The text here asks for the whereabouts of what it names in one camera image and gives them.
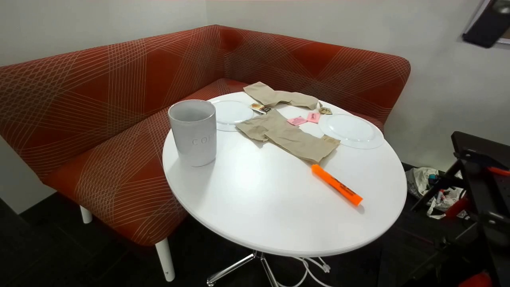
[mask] white cable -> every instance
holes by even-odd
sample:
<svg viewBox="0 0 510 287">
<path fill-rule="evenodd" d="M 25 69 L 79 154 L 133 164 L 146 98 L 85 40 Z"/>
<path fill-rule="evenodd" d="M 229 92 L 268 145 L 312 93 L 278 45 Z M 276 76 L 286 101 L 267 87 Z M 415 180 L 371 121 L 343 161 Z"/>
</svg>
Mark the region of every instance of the white cable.
<svg viewBox="0 0 510 287">
<path fill-rule="evenodd" d="M 329 271 L 331 270 L 331 267 L 326 264 L 326 262 L 324 262 L 324 260 L 322 260 L 321 257 L 319 257 L 319 259 L 321 260 L 321 262 L 324 264 L 324 265 L 321 265 L 320 263 L 318 263 L 317 261 L 311 259 L 311 258 L 308 258 L 308 257 L 305 257 L 304 259 L 303 258 L 299 258 L 299 257 L 293 257 L 294 259 L 297 259 L 301 262 L 303 262 L 303 265 L 304 265 L 304 268 L 305 268 L 305 271 L 304 271 L 304 275 L 303 275 L 303 278 L 301 279 L 301 281 L 299 281 L 296 285 L 294 286 L 285 286 L 283 284 L 280 284 L 279 282 L 276 282 L 278 283 L 278 285 L 280 287 L 299 287 L 305 280 L 305 278 L 307 277 L 307 274 L 310 274 L 310 276 L 319 284 L 321 284 L 322 286 L 324 287 L 333 287 L 333 286 L 330 286 L 330 285 L 327 285 L 323 282 L 321 282 L 319 279 L 317 279 L 313 274 L 312 272 L 310 271 L 309 269 L 309 265 L 308 265 L 308 262 L 305 261 L 306 260 L 309 260 L 310 262 L 313 262 L 315 263 L 315 265 L 317 265 L 319 268 L 321 268 L 325 273 L 329 273 Z"/>
</svg>

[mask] orange highlighter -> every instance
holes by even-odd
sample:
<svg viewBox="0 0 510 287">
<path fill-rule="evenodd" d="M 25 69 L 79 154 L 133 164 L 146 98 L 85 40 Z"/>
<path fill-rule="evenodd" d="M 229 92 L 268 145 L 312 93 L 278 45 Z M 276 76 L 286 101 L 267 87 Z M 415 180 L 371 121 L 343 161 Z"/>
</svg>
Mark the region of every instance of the orange highlighter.
<svg viewBox="0 0 510 287">
<path fill-rule="evenodd" d="M 334 187 L 340 194 L 342 194 L 346 199 L 348 199 L 352 204 L 358 206 L 363 198 L 353 192 L 349 187 L 345 186 L 343 183 L 338 181 L 338 179 L 331 176 L 331 174 L 327 173 L 323 170 L 318 164 L 312 165 L 312 172 L 316 174 L 318 177 L 322 178 L 325 182 L 329 183 L 332 187 Z"/>
</svg>

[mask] white bench leg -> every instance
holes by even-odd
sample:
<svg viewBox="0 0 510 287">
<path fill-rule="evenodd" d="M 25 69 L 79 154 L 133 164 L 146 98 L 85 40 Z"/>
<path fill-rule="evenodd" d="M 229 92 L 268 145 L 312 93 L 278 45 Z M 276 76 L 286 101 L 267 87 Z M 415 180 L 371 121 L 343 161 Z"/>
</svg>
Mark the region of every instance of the white bench leg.
<svg viewBox="0 0 510 287">
<path fill-rule="evenodd" d="M 90 211 L 88 209 L 84 208 L 81 205 L 80 205 L 80 210 L 82 212 L 83 223 L 87 224 L 87 223 L 92 222 L 92 213 L 90 213 Z"/>
<path fill-rule="evenodd" d="M 156 250 L 161 261 L 161 267 L 165 274 L 165 279 L 171 282 L 175 278 L 175 272 L 173 270 L 172 256 L 170 255 L 170 248 L 168 247 L 168 240 L 165 238 L 160 242 L 156 243 Z"/>
</svg>

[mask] patterned upholstery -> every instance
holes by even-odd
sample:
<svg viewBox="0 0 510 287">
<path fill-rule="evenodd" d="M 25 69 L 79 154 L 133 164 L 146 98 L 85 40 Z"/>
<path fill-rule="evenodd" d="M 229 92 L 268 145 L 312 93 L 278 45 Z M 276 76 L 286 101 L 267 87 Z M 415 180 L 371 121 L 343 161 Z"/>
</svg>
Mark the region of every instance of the patterned upholstery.
<svg viewBox="0 0 510 287">
<path fill-rule="evenodd" d="M 262 81 L 382 129 L 409 72 L 397 56 L 207 26 L 0 67 L 0 135 L 45 184 L 153 245 L 186 214 L 161 168 L 168 106 Z"/>
</svg>

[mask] round white table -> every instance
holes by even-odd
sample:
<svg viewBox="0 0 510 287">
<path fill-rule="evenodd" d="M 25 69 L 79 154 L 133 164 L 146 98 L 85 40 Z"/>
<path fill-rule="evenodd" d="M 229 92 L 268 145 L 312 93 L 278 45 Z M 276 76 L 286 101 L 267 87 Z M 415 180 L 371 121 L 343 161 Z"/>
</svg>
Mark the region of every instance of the round white table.
<svg viewBox="0 0 510 287">
<path fill-rule="evenodd" d="M 210 101 L 218 100 L 256 102 L 244 92 Z M 333 113 L 349 114 L 321 103 Z M 286 118 L 306 118 L 310 112 L 285 104 L 276 109 Z M 324 135 L 318 124 L 299 128 Z M 232 242 L 281 256 L 329 256 L 360 248 L 385 233 L 402 211 L 405 174 L 386 141 L 375 149 L 340 144 L 321 166 L 363 198 L 358 207 L 314 176 L 309 163 L 239 131 L 217 131 L 216 160 L 205 166 L 179 160 L 171 131 L 163 148 L 168 184 L 189 214 Z"/>
</svg>

